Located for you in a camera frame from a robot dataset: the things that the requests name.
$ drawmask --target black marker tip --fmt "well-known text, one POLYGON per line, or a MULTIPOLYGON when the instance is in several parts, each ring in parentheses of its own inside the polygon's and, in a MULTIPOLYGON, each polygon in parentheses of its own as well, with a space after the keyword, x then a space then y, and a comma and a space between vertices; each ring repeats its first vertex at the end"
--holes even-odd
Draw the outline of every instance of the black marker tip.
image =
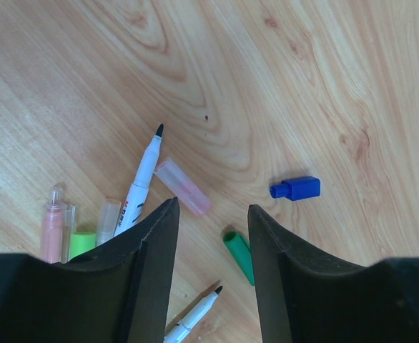
POLYGON ((159 128, 157 129, 157 131, 155 133, 155 135, 159 136, 159 137, 162 137, 163 133, 164 133, 164 125, 160 124, 159 128))
POLYGON ((219 286, 218 288, 216 288, 215 293, 217 295, 219 295, 219 293, 222 291, 222 286, 219 286))

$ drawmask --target bright green lid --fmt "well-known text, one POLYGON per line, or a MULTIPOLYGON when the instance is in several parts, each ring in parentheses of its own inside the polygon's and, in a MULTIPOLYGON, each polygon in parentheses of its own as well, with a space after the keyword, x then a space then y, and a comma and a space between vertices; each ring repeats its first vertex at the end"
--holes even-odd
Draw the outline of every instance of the bright green lid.
POLYGON ((88 252, 97 246, 97 234, 94 232, 75 232, 69 243, 69 259, 88 252))
POLYGON ((229 249, 247 280, 254 286, 254 272, 252 270, 251 248, 249 242, 235 231, 224 235, 223 240, 225 246, 229 249))

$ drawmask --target dark green cap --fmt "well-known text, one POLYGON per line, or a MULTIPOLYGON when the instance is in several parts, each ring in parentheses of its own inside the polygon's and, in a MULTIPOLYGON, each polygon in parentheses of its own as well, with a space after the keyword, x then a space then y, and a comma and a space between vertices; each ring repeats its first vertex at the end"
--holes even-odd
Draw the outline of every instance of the dark green cap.
POLYGON ((88 252, 97 246, 94 232, 75 232, 69 241, 69 259, 88 252))
POLYGON ((231 231, 224 235, 224 244, 229 249, 247 280, 254 286, 250 243, 241 234, 231 231))

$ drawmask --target translucent pink cap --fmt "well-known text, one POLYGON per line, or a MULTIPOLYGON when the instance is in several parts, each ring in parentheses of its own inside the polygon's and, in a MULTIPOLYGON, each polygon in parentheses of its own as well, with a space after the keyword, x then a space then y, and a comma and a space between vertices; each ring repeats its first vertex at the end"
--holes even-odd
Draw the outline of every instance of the translucent pink cap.
POLYGON ((165 159, 159 164, 155 174, 195 215, 203 217, 208 212, 211 201, 172 159, 165 159))

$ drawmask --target green marker cap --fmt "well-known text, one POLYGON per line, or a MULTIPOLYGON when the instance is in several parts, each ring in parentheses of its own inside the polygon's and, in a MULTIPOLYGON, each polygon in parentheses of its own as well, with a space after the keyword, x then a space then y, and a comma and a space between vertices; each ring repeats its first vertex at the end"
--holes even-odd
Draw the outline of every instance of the green marker cap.
POLYGON ((224 244, 229 249, 247 280, 254 286, 250 243, 241 234, 231 231, 224 235, 224 244))
POLYGON ((88 252, 97 246, 94 232, 74 232, 69 243, 69 259, 88 252))

